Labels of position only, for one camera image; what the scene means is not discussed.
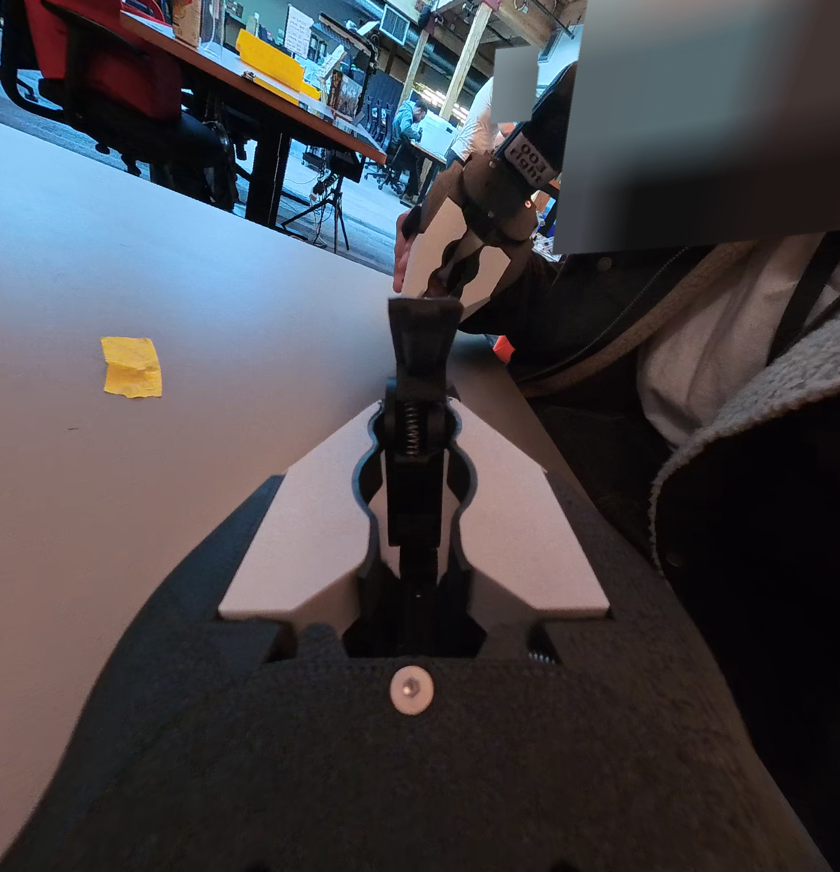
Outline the long wooden table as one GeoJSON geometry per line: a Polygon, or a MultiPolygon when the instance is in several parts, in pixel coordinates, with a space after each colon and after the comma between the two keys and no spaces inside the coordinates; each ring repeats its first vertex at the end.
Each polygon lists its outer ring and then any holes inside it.
{"type": "Polygon", "coordinates": [[[325,104],[257,71],[227,50],[219,58],[174,37],[169,25],[120,12],[121,25],[198,71],[214,93],[240,114],[254,119],[256,148],[246,202],[246,219],[276,228],[290,147],[306,145],[360,154],[381,162],[385,156],[359,126],[336,116],[325,104]]]}

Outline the black tripod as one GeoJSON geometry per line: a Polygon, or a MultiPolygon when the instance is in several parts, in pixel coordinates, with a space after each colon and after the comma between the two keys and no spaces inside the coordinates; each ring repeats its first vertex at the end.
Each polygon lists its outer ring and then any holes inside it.
{"type": "Polygon", "coordinates": [[[326,245],[320,241],[320,233],[327,210],[331,210],[334,222],[333,253],[338,253],[339,242],[343,242],[343,248],[349,252],[350,244],[342,202],[342,187],[346,180],[354,183],[360,182],[367,158],[359,153],[332,149],[327,150],[325,156],[316,159],[316,161],[318,176],[313,184],[309,205],[276,225],[276,230],[293,238],[298,238],[302,242],[325,248],[326,245]],[[316,235],[312,239],[292,229],[292,224],[314,213],[318,213],[318,219],[315,224],[316,235]]]}

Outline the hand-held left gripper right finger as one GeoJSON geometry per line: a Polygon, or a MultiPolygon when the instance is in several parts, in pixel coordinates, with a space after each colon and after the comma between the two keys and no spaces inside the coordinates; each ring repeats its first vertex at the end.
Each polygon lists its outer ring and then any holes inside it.
{"type": "Polygon", "coordinates": [[[459,400],[449,402],[474,491],[458,521],[473,570],[468,613],[483,630],[606,617],[609,600],[545,468],[459,400]]]}

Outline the black fleece-lined jacket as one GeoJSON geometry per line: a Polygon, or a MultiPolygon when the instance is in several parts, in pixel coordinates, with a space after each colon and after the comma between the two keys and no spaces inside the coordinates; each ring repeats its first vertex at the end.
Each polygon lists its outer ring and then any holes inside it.
{"type": "Polygon", "coordinates": [[[676,449],[646,419],[643,347],[740,263],[724,246],[625,253],[577,282],[512,372],[602,515],[665,574],[763,763],[840,870],[840,231],[767,364],[676,449]]]}

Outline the white shirt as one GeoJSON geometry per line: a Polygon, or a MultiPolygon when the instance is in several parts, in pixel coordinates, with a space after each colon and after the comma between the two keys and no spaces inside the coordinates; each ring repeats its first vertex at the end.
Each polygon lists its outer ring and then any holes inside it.
{"type": "Polygon", "coordinates": [[[645,344],[637,391],[676,449],[767,364],[772,340],[823,235],[761,242],[645,344]]]}

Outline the yellow tape piece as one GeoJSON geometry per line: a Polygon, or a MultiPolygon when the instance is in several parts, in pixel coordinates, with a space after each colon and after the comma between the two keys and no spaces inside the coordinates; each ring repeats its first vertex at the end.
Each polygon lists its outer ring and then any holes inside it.
{"type": "Polygon", "coordinates": [[[148,337],[102,337],[107,365],[104,392],[125,398],[161,398],[163,375],[148,337]]]}

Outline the white paper sign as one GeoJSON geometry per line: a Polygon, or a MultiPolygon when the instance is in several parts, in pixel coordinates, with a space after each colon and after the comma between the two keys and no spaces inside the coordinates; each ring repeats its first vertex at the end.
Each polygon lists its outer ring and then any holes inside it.
{"type": "Polygon", "coordinates": [[[313,19],[298,7],[288,5],[283,28],[283,48],[295,57],[307,59],[313,23],[313,19]]]}

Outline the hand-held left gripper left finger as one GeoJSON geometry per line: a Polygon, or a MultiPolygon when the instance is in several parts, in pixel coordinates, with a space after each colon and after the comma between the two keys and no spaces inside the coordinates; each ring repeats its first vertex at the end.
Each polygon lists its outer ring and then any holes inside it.
{"type": "Polygon", "coordinates": [[[296,633],[327,624],[342,636],[360,616],[355,577],[371,522],[353,474],[373,448],[369,424],[380,408],[372,403],[287,469],[219,604],[221,618],[269,619],[296,633]]]}

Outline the black plastic spring clamp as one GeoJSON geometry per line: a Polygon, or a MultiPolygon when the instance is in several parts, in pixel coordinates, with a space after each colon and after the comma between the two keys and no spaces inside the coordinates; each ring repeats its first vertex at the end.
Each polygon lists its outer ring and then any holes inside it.
{"type": "Polygon", "coordinates": [[[395,376],[384,399],[387,527],[389,545],[399,551],[396,648],[406,655],[448,654],[438,569],[445,462],[455,429],[447,359],[461,314],[454,299],[388,304],[395,376]]]}

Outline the red office chair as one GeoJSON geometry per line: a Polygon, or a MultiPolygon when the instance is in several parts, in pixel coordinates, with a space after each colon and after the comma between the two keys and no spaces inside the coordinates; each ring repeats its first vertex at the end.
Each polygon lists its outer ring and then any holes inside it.
{"type": "Polygon", "coordinates": [[[0,81],[12,103],[86,135],[133,176],[147,165],[154,184],[233,211],[225,131],[183,109],[179,64],[120,25],[123,2],[0,6],[0,81]]]}

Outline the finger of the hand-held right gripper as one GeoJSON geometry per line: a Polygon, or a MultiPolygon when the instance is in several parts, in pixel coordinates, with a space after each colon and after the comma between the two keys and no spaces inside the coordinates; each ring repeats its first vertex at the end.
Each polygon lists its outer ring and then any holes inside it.
{"type": "Polygon", "coordinates": [[[478,254],[477,273],[463,286],[461,291],[461,322],[466,321],[491,299],[494,290],[512,262],[507,253],[500,248],[486,246],[481,248],[478,254]]]}
{"type": "Polygon", "coordinates": [[[475,276],[475,235],[468,229],[462,207],[452,197],[436,203],[428,199],[423,206],[425,230],[413,237],[402,295],[421,297],[430,275],[439,268],[459,270],[463,286],[475,276]]]}

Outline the colourful picture box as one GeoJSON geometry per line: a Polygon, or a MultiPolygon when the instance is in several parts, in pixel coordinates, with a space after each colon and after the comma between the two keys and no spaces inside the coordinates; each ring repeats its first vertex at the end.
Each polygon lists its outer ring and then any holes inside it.
{"type": "Polygon", "coordinates": [[[353,122],[360,112],[364,85],[335,69],[327,79],[327,107],[333,115],[353,122]]]}

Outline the person's right forearm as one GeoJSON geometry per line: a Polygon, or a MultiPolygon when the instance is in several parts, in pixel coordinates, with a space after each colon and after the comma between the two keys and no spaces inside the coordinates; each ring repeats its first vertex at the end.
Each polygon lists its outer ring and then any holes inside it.
{"type": "Polygon", "coordinates": [[[504,335],[509,340],[519,339],[523,333],[545,327],[546,321],[552,318],[546,311],[552,311],[577,282],[610,271],[614,259],[624,254],[604,251],[567,255],[554,263],[532,252],[519,275],[461,321],[458,330],[469,335],[504,335]]]}

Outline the brown snack jar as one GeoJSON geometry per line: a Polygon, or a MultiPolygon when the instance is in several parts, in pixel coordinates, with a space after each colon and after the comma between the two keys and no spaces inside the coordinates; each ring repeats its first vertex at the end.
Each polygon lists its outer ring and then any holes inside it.
{"type": "Polygon", "coordinates": [[[174,0],[170,4],[174,38],[197,49],[201,40],[204,2],[174,0]]]}

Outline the yellow plastic bin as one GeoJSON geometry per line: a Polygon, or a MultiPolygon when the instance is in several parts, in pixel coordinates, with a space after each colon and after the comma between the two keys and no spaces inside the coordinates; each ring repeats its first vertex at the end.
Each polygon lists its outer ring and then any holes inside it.
{"type": "Polygon", "coordinates": [[[237,48],[240,60],[253,70],[273,79],[288,89],[320,100],[317,87],[305,82],[305,68],[288,53],[259,38],[249,30],[239,31],[237,48]]]}

